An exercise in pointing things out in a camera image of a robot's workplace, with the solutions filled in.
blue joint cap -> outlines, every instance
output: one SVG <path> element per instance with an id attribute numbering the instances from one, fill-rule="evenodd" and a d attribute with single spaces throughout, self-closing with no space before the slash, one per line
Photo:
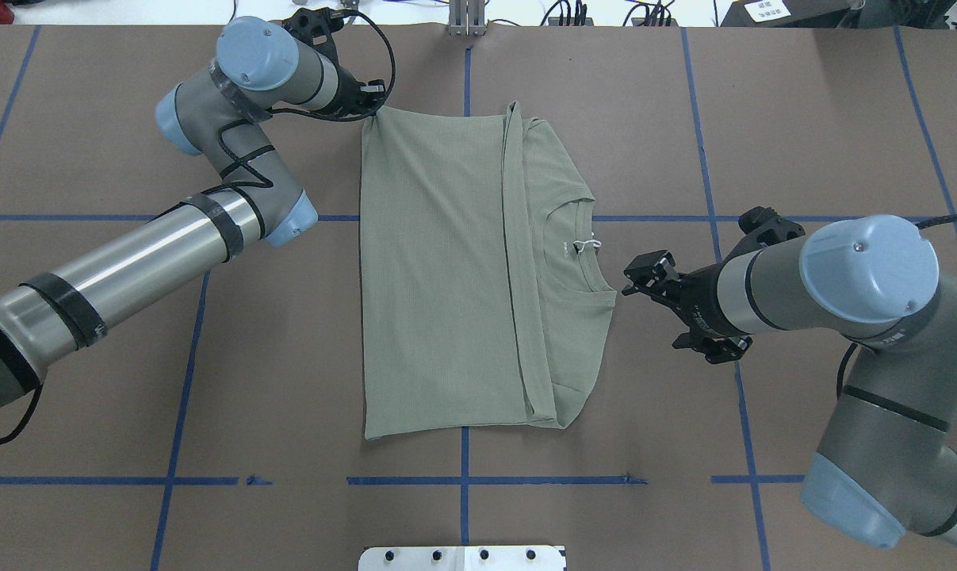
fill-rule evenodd
<path id="1" fill-rule="evenodd" d="M 228 22 L 217 37 L 217 64 L 239 87 L 272 90 L 298 68 L 298 43 L 276 23 L 242 16 Z"/>
<path id="2" fill-rule="evenodd" d="M 178 123 L 178 112 L 174 107 L 174 96 L 178 93 L 178 88 L 182 84 L 179 83 L 169 91 L 162 101 L 158 102 L 158 107 L 155 107 L 155 121 L 158 122 L 158 128 L 160 132 L 164 135 L 166 140 L 171 141 L 171 144 L 176 146 L 179 151 L 183 151 L 186 155 L 201 155 L 203 151 L 196 148 L 189 138 L 182 130 L 182 124 Z"/>
<path id="3" fill-rule="evenodd" d="M 301 191 L 301 196 L 291 207 L 289 215 L 281 221 L 281 224 L 278 224 L 278 227 L 265 240 L 274 248 L 280 248 L 302 232 L 312 228 L 312 225 L 319 219 L 320 216 L 316 213 L 315 207 L 312 207 L 312 203 L 308 201 L 305 191 Z"/>
<path id="4" fill-rule="evenodd" d="M 823 454 L 814 453 L 802 503 L 813 515 L 849 538 L 888 550 L 905 536 L 905 527 Z"/>
<path id="5" fill-rule="evenodd" d="M 932 244 L 905 218 L 877 214 L 826 225 L 804 243 L 798 272 L 825 310 L 886 323 L 925 307 L 940 281 Z"/>

sticker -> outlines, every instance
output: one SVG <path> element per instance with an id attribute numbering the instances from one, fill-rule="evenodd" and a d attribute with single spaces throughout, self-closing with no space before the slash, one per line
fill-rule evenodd
<path id="1" fill-rule="evenodd" d="M 746 4 L 745 7 L 753 21 L 775 21 L 775 19 L 792 15 L 782 0 L 760 0 L 760 2 Z"/>

floor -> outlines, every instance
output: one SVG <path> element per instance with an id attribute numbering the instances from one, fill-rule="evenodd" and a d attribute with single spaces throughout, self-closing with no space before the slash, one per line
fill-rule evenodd
<path id="1" fill-rule="evenodd" d="M 215 184 L 153 105 L 213 26 L 0 29 L 0 293 Z M 772 206 L 807 230 L 957 211 L 957 33 L 390 26 L 390 105 L 548 120 L 598 198 L 613 288 L 637 254 L 713 263 Z M 360 79 L 381 44 L 337 36 Z M 881 552 L 798 501 L 847 343 L 761 336 L 740 364 L 620 297 L 598 386 L 565 431 L 362 438 L 358 126 L 265 125 L 322 214 L 256 245 L 51 369 L 0 447 L 0 570 L 354 569 L 367 546 L 565 546 L 570 569 L 957 569 L 909 535 Z M 957 275 L 957 230 L 933 228 Z M 0 411 L 0 434 L 25 402 Z M 957 447 L 957 422 L 948 441 Z"/>

t-shirt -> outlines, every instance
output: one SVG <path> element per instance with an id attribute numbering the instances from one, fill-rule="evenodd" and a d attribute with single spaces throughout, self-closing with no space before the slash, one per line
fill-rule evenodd
<path id="1" fill-rule="evenodd" d="M 598 377 L 615 290 L 594 196 L 557 134 L 384 107 L 362 128 L 366 438 L 569 426 Z"/>

metal bracket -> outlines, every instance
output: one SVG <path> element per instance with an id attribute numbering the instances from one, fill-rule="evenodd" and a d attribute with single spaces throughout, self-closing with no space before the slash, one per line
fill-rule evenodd
<path id="1" fill-rule="evenodd" d="M 485 0 L 450 0 L 450 35 L 485 36 Z"/>
<path id="2" fill-rule="evenodd" d="M 358 571 L 565 571 L 563 546 L 369 548 Z"/>

